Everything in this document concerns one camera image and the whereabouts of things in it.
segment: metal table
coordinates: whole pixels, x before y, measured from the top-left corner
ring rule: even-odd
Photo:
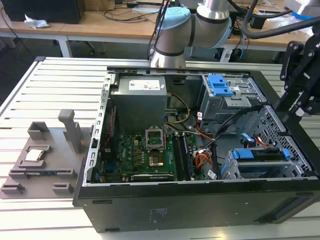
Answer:
[[[57,58],[35,61],[0,107],[0,186],[5,182],[28,139],[32,121],[45,121],[49,128],[63,127],[59,111],[74,109],[82,127],[94,123],[106,66],[147,66],[145,60]],[[187,62],[188,67],[262,70],[281,95],[281,65],[253,63]],[[320,117],[302,121],[320,146]],[[283,224],[229,226],[98,234],[81,208],[72,199],[0,199],[0,239],[320,239],[320,202]]]

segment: ventilation hole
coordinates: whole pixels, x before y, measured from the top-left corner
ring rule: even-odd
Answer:
[[[292,173],[295,177],[298,176],[298,173],[296,172],[296,170],[293,170]]]

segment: black box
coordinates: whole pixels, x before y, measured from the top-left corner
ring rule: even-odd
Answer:
[[[11,21],[32,19],[78,24],[85,14],[84,0],[2,0]]]
[[[250,21],[250,27],[253,29],[262,29],[265,25],[265,22],[265,18],[253,17]]]

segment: power supply label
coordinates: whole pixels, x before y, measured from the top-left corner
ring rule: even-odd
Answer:
[[[160,91],[159,80],[130,80],[129,90],[158,90]]]

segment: blue cable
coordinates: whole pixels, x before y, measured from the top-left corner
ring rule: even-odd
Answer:
[[[246,40],[245,40],[245,35],[243,33],[242,33],[242,39],[243,39],[243,47],[242,47],[242,52],[239,60],[241,60],[242,57],[244,56],[245,48],[246,48]]]

